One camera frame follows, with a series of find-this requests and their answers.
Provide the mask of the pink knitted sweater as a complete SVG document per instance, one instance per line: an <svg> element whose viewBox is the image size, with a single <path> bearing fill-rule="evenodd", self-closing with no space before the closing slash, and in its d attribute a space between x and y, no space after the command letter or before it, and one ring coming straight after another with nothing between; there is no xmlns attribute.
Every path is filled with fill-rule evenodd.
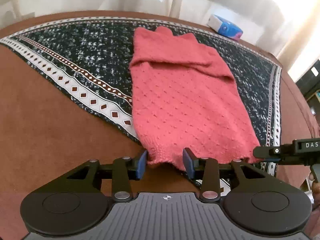
<svg viewBox="0 0 320 240"><path fill-rule="evenodd" d="M149 165L182 170L182 152L255 163L259 145L235 78L218 52L187 33L139 27L133 36L132 116Z"/></svg>

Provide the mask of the blue tissue pack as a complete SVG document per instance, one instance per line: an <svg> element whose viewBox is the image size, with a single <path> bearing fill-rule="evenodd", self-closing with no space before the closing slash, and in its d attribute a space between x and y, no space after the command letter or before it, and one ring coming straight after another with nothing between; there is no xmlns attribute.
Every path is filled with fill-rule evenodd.
<svg viewBox="0 0 320 240"><path fill-rule="evenodd" d="M225 20L217 15L211 15L207 22L208 27L216 31L219 35L238 41L243 35L242 29L236 24Z"/></svg>

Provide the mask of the dark patterned table mat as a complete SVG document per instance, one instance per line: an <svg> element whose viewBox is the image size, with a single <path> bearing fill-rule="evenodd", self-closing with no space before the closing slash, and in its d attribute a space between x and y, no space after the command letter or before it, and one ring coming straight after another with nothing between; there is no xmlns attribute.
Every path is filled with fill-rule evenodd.
<svg viewBox="0 0 320 240"><path fill-rule="evenodd" d="M142 151L129 133L129 62L138 27L192 33L235 77L262 145L280 144L281 67L247 45L169 20L80 17L1 31L1 198L29 192L97 158Z"/></svg>

